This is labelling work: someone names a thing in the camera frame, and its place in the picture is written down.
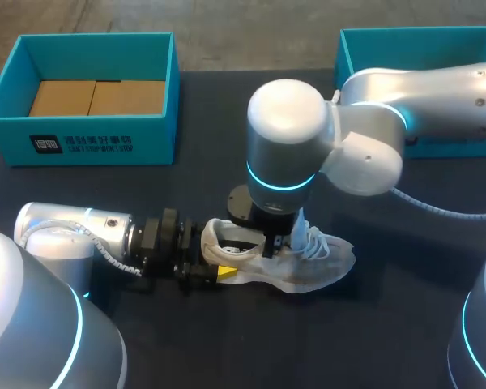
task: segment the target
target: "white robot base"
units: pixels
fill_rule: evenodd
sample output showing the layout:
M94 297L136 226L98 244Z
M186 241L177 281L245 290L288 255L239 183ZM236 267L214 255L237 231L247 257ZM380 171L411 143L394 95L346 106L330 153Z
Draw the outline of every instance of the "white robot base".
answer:
M122 389L126 372L110 320L0 234L0 388Z
M486 264L464 302L447 361L455 389L486 389Z

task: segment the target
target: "concrete floor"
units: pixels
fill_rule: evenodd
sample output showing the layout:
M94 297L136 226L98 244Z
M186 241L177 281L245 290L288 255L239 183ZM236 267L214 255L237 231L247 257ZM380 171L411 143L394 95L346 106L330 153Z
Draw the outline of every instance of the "concrete floor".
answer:
M486 25L486 0L0 0L19 34L172 31L182 70L331 67L340 28Z

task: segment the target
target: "brown cardboard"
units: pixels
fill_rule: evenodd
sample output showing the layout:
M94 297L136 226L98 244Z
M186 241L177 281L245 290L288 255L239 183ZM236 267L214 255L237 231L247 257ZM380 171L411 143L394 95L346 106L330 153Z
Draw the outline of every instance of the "brown cardboard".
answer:
M29 116L87 116L96 81L41 81Z
M162 113L165 81L97 81L89 115Z

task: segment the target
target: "shoe tongue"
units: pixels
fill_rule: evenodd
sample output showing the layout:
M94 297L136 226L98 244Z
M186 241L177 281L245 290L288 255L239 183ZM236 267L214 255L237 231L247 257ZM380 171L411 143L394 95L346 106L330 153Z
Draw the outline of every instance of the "shoe tongue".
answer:
M306 233L305 212L301 208L290 235L290 247L292 250L302 250L307 244L308 234Z

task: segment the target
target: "shoe sole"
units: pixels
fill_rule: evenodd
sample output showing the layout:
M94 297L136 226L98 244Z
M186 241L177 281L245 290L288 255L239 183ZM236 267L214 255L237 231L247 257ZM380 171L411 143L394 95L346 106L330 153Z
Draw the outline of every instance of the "shoe sole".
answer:
M276 280L269 276L263 274L248 273L246 271L238 271L234 277L227 278L226 280L220 281L220 284L248 284L249 282L265 282L267 284L275 286L277 289L282 290L285 293L298 294L298 293L308 293L317 289L325 288L335 282L340 281L344 278L353 266L343 273L340 277L334 278L332 280L326 280L318 284L292 284L289 282Z

